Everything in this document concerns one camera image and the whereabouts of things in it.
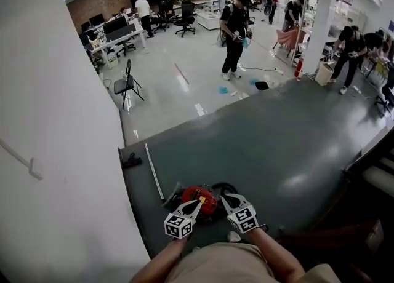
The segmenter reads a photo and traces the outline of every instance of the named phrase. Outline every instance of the white sneaker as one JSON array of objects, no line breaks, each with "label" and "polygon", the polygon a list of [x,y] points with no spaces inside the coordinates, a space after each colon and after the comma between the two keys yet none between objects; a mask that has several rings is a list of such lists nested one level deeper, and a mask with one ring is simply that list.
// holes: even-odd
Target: white sneaker
[{"label": "white sneaker", "polygon": [[241,238],[236,232],[230,231],[227,234],[227,241],[228,242],[239,242],[239,241],[241,241]]},{"label": "white sneaker", "polygon": [[225,81],[229,81],[230,77],[228,76],[228,74],[222,73],[222,77]]},{"label": "white sneaker", "polygon": [[231,72],[231,73],[232,73],[232,75],[234,75],[237,79],[241,78],[241,75],[240,75],[237,71]]},{"label": "white sneaker", "polygon": [[339,92],[340,92],[342,95],[345,95],[345,93],[347,92],[347,87],[346,87],[346,86],[343,86],[343,88],[341,88],[341,89],[339,90]]}]

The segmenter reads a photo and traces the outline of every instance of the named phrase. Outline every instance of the black folding chair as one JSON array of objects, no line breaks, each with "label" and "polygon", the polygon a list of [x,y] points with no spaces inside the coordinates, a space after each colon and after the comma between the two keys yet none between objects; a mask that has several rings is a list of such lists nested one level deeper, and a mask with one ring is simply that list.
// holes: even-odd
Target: black folding chair
[{"label": "black folding chair", "polygon": [[125,81],[124,79],[118,79],[114,84],[113,84],[113,92],[117,94],[122,94],[123,96],[123,106],[122,109],[124,108],[124,102],[126,101],[126,93],[128,90],[132,90],[135,92],[143,101],[145,101],[140,93],[139,93],[139,88],[142,88],[140,84],[130,75],[130,69],[131,69],[131,61],[128,59],[127,61],[127,66],[126,66],[126,76],[127,80]]}]

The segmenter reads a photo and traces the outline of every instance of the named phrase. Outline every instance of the white wall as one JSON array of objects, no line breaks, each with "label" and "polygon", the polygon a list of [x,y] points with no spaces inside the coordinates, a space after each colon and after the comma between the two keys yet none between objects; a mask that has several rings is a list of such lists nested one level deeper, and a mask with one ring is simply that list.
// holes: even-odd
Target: white wall
[{"label": "white wall", "polygon": [[63,0],[2,0],[0,270],[11,282],[127,282],[148,261],[117,147],[119,111]]},{"label": "white wall", "polygon": [[388,31],[390,20],[394,21],[394,0],[382,0],[380,7],[371,0],[353,0],[352,7],[368,16],[365,33],[377,31],[379,27]]}]

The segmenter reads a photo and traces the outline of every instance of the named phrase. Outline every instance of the dark gray mat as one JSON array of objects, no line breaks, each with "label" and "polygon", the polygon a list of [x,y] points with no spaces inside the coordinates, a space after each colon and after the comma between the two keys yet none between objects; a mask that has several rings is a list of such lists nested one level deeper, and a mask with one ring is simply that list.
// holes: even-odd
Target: dark gray mat
[{"label": "dark gray mat", "polygon": [[[355,78],[363,96],[374,90]],[[185,186],[225,181],[236,186],[267,223],[272,236],[307,229],[345,183],[342,169],[382,127],[373,99],[353,90],[338,94],[340,83],[320,87],[302,82],[267,90],[210,115],[123,149],[142,157],[143,165],[126,170],[126,184],[146,244],[156,255],[169,242],[144,143],[164,196],[180,181]],[[224,218],[195,227],[188,249],[225,241],[231,230]]]}]

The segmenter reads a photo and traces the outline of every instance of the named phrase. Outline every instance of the red object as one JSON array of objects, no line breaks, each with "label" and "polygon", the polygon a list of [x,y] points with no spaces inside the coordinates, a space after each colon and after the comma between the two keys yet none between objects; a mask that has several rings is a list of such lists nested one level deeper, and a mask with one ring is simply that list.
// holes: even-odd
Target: red object
[{"label": "red object", "polygon": [[294,76],[295,76],[298,80],[301,80],[301,77],[300,77],[301,69],[302,69],[302,59],[300,59],[300,60],[298,61],[297,69],[296,69],[295,72],[294,72]]},{"label": "red object", "polygon": [[182,203],[192,200],[201,200],[203,202],[203,206],[199,211],[199,215],[202,217],[212,215],[217,207],[217,198],[214,195],[214,191],[207,186],[187,187],[182,194]]}]

